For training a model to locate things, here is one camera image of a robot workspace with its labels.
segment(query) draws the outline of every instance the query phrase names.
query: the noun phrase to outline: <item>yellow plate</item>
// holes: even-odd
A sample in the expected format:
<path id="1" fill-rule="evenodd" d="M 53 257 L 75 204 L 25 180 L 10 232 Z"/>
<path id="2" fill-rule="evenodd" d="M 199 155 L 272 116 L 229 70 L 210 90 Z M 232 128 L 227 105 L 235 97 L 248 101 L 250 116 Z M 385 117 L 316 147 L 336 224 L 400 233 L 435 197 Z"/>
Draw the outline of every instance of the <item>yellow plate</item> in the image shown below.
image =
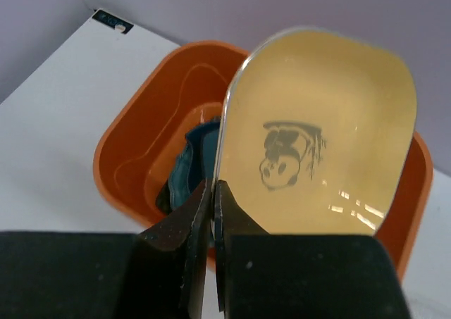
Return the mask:
<path id="1" fill-rule="evenodd" d="M 390 52 L 321 30 L 264 42 L 224 102 L 215 178 L 270 233 L 374 234 L 414 132 L 416 92 Z"/>

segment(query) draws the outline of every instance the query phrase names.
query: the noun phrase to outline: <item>gray wall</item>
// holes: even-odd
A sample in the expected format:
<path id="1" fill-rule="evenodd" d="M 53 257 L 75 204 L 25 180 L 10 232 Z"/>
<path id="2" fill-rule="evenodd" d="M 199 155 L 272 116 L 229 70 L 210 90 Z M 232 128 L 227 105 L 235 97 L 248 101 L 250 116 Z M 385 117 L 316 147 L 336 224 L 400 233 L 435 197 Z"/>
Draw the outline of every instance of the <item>gray wall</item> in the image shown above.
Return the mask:
<path id="1" fill-rule="evenodd" d="M 222 39 L 252 49 L 284 27 L 317 25 L 392 49 L 416 80 L 416 128 L 436 166 L 451 173 L 450 0 L 0 0 L 0 12 L 8 14 L 0 35 L 0 100 L 89 16 L 83 2 L 179 42 Z"/>
<path id="2" fill-rule="evenodd" d="M 0 102 L 91 12 L 82 0 L 0 0 Z"/>

